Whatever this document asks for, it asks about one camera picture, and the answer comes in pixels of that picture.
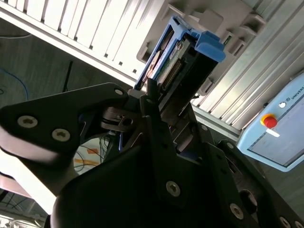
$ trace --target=cable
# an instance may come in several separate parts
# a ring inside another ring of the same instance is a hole
[[[96,167],[97,165],[93,165],[93,164],[82,164],[82,165],[77,165],[77,166],[74,166],[74,168],[78,168],[78,167],[80,167],[80,166],[86,166],[86,165],[92,165],[92,166],[94,166],[94,167]]]
[[[28,89],[27,89],[27,87],[25,86],[25,84],[24,84],[18,77],[14,76],[14,75],[11,74],[10,72],[6,71],[5,69],[0,68],[0,71],[3,71],[4,73],[6,73],[6,74],[12,76],[14,79],[16,79],[17,81],[19,81],[19,82],[22,84],[22,86],[23,86],[23,88],[24,88],[24,91],[25,91],[25,94],[26,94],[26,100],[28,101],[28,100],[29,100],[29,99],[28,99],[28,98],[29,98],[29,93],[28,93]]]
[[[81,160],[82,160],[82,168],[80,169],[80,170],[78,170],[77,172],[80,172],[81,170],[83,170],[84,169],[84,167],[85,167],[85,160],[84,160],[84,158],[81,156],[81,154],[78,152],[78,151],[76,151],[76,153],[79,155],[79,157],[81,158]]]
[[[72,70],[72,65],[73,65],[73,61],[70,61],[69,65],[68,65],[67,73],[66,73],[65,83],[64,83],[63,89],[62,89],[63,93],[67,92],[67,84],[68,84],[68,80],[70,78],[70,74],[71,74],[71,70]]]
[[[9,203],[11,202],[11,200],[13,199],[14,196],[15,196],[15,194],[12,194],[12,196],[11,196],[10,200],[8,201],[6,207],[9,205]]]
[[[5,203],[6,205],[6,207],[7,207],[7,205],[10,205],[10,206],[12,206],[12,207],[14,207],[14,204],[12,204],[12,203],[8,203],[8,202],[0,202],[0,203]]]
[[[97,154],[97,155],[98,155],[99,157],[101,157],[102,159],[104,159],[104,158],[101,156],[101,154],[99,154],[98,152],[96,152],[96,151],[92,150],[91,148],[88,148],[88,147],[83,146],[83,145],[80,145],[80,147],[86,148],[86,149],[88,149],[88,150],[92,151],[94,154]]]
[[[16,208],[19,204],[23,203],[24,201],[26,201],[28,198],[25,198],[23,200],[21,200],[19,203],[17,203],[14,207],[12,207],[12,209]]]
[[[27,38],[30,37],[32,34],[27,34],[24,36],[0,36],[0,39],[22,39],[22,38]]]

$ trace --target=screw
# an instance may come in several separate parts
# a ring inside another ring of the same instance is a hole
[[[230,149],[233,149],[234,148],[234,146],[231,144],[231,143],[227,143],[227,146],[230,148]]]
[[[116,92],[118,95],[124,94],[123,91],[121,91],[121,90],[119,90],[119,89],[115,89],[115,92]]]
[[[280,217],[280,220],[281,220],[281,223],[284,225],[284,227],[291,228],[289,222],[284,217]]]
[[[202,125],[201,128],[202,128],[204,131],[208,131],[208,128],[207,128],[205,125]]]
[[[71,138],[71,135],[67,130],[58,128],[52,132],[52,137],[57,141],[66,142]]]
[[[181,193],[181,189],[178,184],[171,180],[166,183],[166,189],[174,197],[178,197]]]
[[[38,120],[30,115],[23,115],[21,117],[18,118],[17,123],[21,126],[21,127],[25,127],[25,128],[33,128],[36,127],[38,124]]]
[[[230,204],[230,210],[232,214],[234,214],[234,216],[237,217],[239,220],[242,220],[244,218],[243,211],[235,203]]]
[[[303,225],[301,223],[299,223],[298,221],[294,222],[296,228],[304,228]]]

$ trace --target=metal bracket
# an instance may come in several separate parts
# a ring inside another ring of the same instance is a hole
[[[140,115],[126,110],[108,107],[103,113],[101,127],[104,129],[128,132],[138,124]]]

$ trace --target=white panel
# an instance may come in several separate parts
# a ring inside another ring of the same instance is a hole
[[[12,6],[12,7],[16,7],[17,0],[9,0],[9,5]]]
[[[62,22],[61,22],[61,33],[63,35],[68,35],[70,30],[72,20],[76,11],[78,0],[67,0],[66,10],[64,12]]]
[[[47,10],[44,17],[44,24],[54,30],[58,30],[60,20],[65,6],[65,0],[48,0]]]
[[[72,20],[72,24],[71,24],[70,30],[68,32],[68,37],[70,37],[71,39],[75,38],[77,29],[78,29],[78,26],[79,26],[79,22],[81,20],[81,16],[82,16],[83,11],[84,11],[85,6],[86,6],[85,3],[86,3],[86,0],[79,0],[78,3],[77,3],[77,7],[76,7],[76,10],[75,10],[73,20]]]
[[[100,18],[104,12],[105,5],[107,0],[90,0],[85,7],[84,14],[82,16],[79,29],[77,32],[77,42],[86,46],[90,47],[92,40],[94,38],[94,34],[96,32],[98,23],[100,21]],[[116,12],[113,12],[113,16],[117,17],[117,15],[120,15]]]
[[[123,41],[124,36],[131,24],[139,2],[140,0],[129,0],[129,4],[126,6],[126,10],[122,15],[122,18],[117,26],[114,36],[112,37],[111,43],[106,51],[106,53],[108,54],[108,59],[114,60],[118,48],[121,42]]]
[[[137,60],[136,55],[164,3],[165,0],[142,0],[139,5],[114,59],[116,63],[122,61],[125,67],[128,67],[128,71],[136,69],[140,73],[143,70],[145,64]]]
[[[24,10],[24,3],[25,3],[25,0],[18,0],[17,1],[17,9],[23,12],[23,10]]]
[[[111,39],[115,33],[120,16],[126,7],[128,0],[111,0],[109,7],[104,11],[98,30],[93,40],[93,51],[104,56]]]
[[[41,21],[44,3],[45,0],[28,0],[27,14],[33,19]]]

